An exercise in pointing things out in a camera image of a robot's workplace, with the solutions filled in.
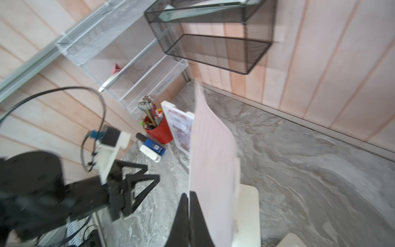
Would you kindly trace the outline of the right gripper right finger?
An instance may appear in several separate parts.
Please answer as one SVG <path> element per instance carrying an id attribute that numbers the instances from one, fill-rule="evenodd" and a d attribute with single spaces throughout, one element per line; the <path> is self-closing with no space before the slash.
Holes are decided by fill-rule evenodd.
<path id="1" fill-rule="evenodd" d="M 196 192 L 189 195 L 189 239 L 191 247 L 214 247 Z"/>

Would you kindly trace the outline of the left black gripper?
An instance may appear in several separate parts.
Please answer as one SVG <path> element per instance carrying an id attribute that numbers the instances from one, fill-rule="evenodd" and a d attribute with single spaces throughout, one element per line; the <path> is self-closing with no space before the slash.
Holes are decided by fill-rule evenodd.
<path id="1" fill-rule="evenodd" d="M 60 158 L 33 151 L 1 158 L 1 242 L 11 231 L 22 241 L 108 207 L 113 220 L 133 214 L 160 182 L 148 166 L 115 160 L 102 184 L 95 176 L 65 184 Z M 151 183 L 135 194 L 138 183 Z"/>

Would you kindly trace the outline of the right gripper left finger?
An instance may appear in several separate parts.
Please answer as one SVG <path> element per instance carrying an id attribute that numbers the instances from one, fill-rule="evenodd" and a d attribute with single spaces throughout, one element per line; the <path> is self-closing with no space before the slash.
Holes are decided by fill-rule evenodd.
<path id="1" fill-rule="evenodd" d="M 189 246 L 189 201 L 185 193 L 181 195 L 173 225 L 165 247 Z"/>

